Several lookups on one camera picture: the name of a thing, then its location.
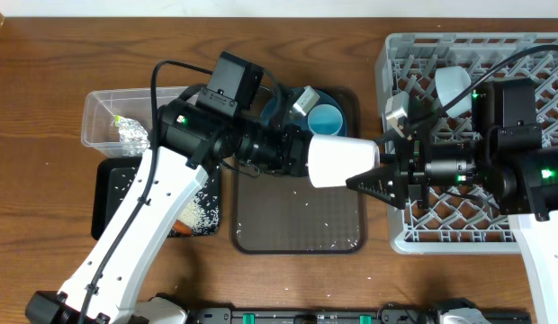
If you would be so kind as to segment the dark blue plate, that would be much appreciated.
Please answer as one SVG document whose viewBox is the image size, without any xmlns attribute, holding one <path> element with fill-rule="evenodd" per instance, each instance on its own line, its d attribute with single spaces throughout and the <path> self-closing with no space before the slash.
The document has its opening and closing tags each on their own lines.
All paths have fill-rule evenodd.
<svg viewBox="0 0 558 324">
<path fill-rule="evenodd" d="M 320 105 L 320 104 L 331 104 L 331 105 L 336 106 L 342 112 L 342 114 L 344 116 L 344 129 L 343 129 L 342 133 L 338 136 L 339 137 L 346 137 L 347 136 L 347 114 L 345 113 L 345 111 L 343 109 L 342 103 L 337 101 L 333 94 L 329 94 L 326 91 L 315 89 L 315 92 L 318 94 L 319 100 L 316 102 L 314 107 L 317 106 L 317 105 Z M 308 116 L 301 117 L 301 118 L 296 118 L 296 119 L 293 119 L 293 118 L 289 117 L 288 118 L 288 123 L 298 125 L 304 131 L 309 131 L 308 123 L 307 123 L 307 117 Z"/>
</svg>

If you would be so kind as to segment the pink cup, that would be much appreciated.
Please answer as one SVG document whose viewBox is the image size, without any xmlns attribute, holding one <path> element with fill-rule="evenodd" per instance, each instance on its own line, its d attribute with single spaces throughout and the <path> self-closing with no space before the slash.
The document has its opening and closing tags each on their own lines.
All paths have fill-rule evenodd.
<svg viewBox="0 0 558 324">
<path fill-rule="evenodd" d="M 374 141 L 318 134 L 310 140 L 307 167 L 315 188 L 346 186 L 348 178 L 379 165 L 380 151 Z"/>
</svg>

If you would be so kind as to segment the light blue cup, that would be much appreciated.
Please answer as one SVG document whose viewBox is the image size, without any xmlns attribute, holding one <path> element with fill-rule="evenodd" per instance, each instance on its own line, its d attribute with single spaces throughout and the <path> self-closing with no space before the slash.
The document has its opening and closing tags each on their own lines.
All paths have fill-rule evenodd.
<svg viewBox="0 0 558 324">
<path fill-rule="evenodd" d="M 336 106 L 320 104 L 310 110 L 307 123 L 314 134 L 337 136 L 344 129 L 344 116 Z"/>
</svg>

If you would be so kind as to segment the pile of white rice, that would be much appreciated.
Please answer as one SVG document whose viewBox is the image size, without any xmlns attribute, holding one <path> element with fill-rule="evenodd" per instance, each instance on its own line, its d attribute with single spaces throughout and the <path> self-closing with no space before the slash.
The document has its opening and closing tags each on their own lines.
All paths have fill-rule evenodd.
<svg viewBox="0 0 558 324">
<path fill-rule="evenodd" d="M 115 168 L 110 173 L 104 211 L 99 211 L 97 213 L 97 216 L 103 220 L 103 228 L 107 226 L 121 204 L 137 171 L 138 168 L 136 166 L 128 166 Z M 221 224 L 220 207 L 221 171 L 217 168 L 204 184 L 203 188 L 177 216 L 177 220 L 192 229 L 192 236 L 209 236 L 214 234 Z M 176 238 L 187 236 L 183 236 L 171 229 L 168 233 L 168 237 Z"/>
</svg>

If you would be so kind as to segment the orange carrot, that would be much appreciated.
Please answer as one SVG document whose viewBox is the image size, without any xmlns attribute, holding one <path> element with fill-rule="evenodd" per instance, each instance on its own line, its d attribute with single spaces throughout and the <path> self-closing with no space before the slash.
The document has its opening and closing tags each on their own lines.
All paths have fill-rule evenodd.
<svg viewBox="0 0 558 324">
<path fill-rule="evenodd" d="M 180 220 L 177 220 L 173 225 L 173 230 L 183 236 L 192 236 L 193 231 L 190 227 L 182 223 Z"/>
</svg>

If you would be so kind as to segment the foil snack wrapper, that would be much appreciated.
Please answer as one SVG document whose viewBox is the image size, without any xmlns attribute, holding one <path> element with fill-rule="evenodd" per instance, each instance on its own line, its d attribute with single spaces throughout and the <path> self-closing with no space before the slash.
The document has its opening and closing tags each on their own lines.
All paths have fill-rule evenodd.
<svg viewBox="0 0 558 324">
<path fill-rule="evenodd" d="M 119 133 L 124 156 L 139 156 L 149 147 L 148 132 L 139 121 L 115 115 L 113 124 Z"/>
</svg>

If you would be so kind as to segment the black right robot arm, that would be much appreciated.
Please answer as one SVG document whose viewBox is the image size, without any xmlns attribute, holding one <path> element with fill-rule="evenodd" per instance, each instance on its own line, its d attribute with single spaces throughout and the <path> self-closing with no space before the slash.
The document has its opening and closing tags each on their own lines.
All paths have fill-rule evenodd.
<svg viewBox="0 0 558 324">
<path fill-rule="evenodd" d="M 479 185 L 491 194 L 519 244 L 540 323 L 558 323 L 558 147 L 542 144 L 531 79 L 476 81 L 427 116 L 387 133 L 395 152 L 346 180 L 349 189 L 402 209 L 429 206 L 432 187 Z M 434 143 L 435 120 L 468 98 L 479 139 Z"/>
</svg>

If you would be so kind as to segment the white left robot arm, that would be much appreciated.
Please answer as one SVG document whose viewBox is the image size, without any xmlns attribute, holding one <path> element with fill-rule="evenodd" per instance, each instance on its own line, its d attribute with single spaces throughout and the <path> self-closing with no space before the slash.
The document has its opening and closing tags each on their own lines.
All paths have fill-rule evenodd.
<svg viewBox="0 0 558 324">
<path fill-rule="evenodd" d="M 151 105 L 150 144 L 121 204 L 81 266 L 55 292 L 37 291 L 32 323 L 184 323 L 167 297 L 139 301 L 143 281 L 179 213 L 209 176 L 236 158 L 257 172 L 305 176 L 311 134 L 287 119 L 299 94 L 279 82 L 267 118 L 249 109 L 268 71 L 222 52 L 205 84 Z"/>
</svg>

